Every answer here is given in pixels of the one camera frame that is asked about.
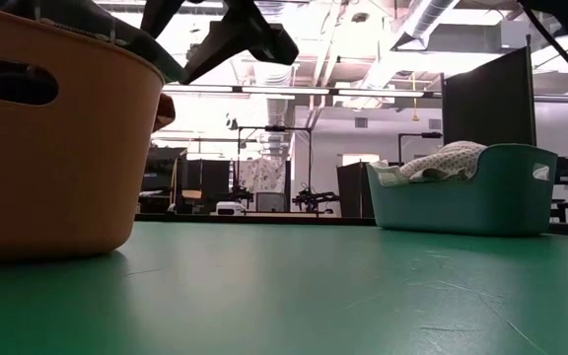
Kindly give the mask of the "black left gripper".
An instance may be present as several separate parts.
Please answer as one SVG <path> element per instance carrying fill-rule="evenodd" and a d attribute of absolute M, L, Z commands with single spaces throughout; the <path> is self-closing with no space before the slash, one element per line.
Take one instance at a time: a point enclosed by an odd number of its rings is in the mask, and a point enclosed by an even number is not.
<path fill-rule="evenodd" d="M 140 29 L 157 38 L 184 0 L 147 0 Z M 292 65 L 299 49 L 281 24 L 268 23 L 253 0 L 226 1 L 224 21 L 210 23 L 206 38 L 195 47 L 184 66 L 183 84 L 190 84 L 227 59 L 248 51 L 254 59 Z"/>

